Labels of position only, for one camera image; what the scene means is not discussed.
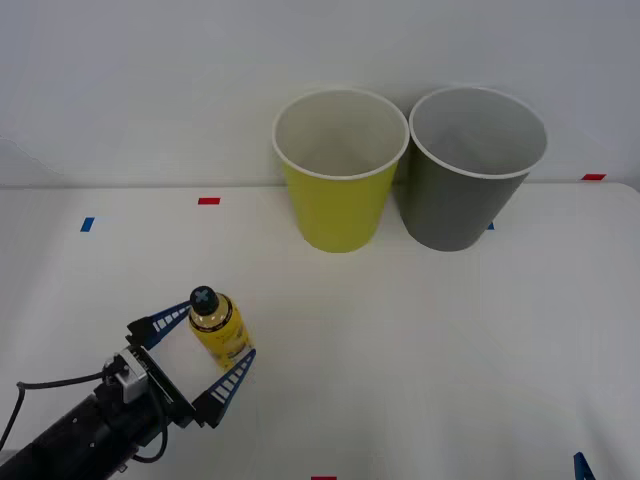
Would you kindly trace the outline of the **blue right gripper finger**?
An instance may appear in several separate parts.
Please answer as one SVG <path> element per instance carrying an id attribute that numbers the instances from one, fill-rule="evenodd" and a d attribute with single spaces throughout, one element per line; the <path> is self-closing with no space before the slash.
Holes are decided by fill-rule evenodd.
<path id="1" fill-rule="evenodd" d="M 577 452 L 574 457 L 575 480 L 596 480 L 588 461 L 582 452 Z"/>

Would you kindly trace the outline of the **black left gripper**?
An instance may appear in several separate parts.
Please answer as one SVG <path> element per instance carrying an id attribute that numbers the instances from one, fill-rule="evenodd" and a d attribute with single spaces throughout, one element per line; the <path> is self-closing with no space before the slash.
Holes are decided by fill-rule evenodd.
<path id="1" fill-rule="evenodd" d="M 192 406 L 146 351 L 154 348 L 181 323 L 188 316 L 189 308 L 190 303 L 183 302 L 128 324 L 128 350 L 145 369 L 149 381 L 161 392 L 163 407 L 172 423 L 185 429 L 195 420 L 201 427 L 207 425 L 215 429 L 249 372 L 256 349 L 250 349 L 228 372 L 201 393 Z"/>

